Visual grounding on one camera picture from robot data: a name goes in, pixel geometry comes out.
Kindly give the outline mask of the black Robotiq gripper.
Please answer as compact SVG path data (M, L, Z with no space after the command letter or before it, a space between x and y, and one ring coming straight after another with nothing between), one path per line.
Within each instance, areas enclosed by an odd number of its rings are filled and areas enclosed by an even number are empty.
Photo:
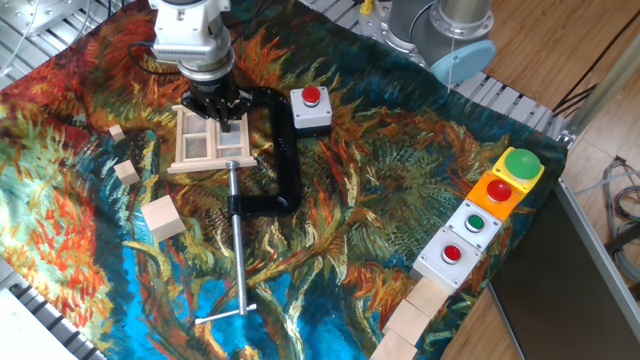
M215 120L223 132L231 131L231 122L241 120L252 102L251 94L239 93L232 71L215 80L191 80L181 100L200 117Z

